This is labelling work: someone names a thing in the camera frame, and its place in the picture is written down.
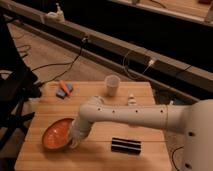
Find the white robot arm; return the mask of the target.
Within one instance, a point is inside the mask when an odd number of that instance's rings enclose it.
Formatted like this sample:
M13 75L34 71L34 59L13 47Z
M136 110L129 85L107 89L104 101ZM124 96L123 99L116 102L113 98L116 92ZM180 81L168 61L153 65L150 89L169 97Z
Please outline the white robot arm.
M115 122L177 132L185 136L181 171L213 171L213 99L192 105L106 105L92 96L80 105L71 140L88 137L96 122Z

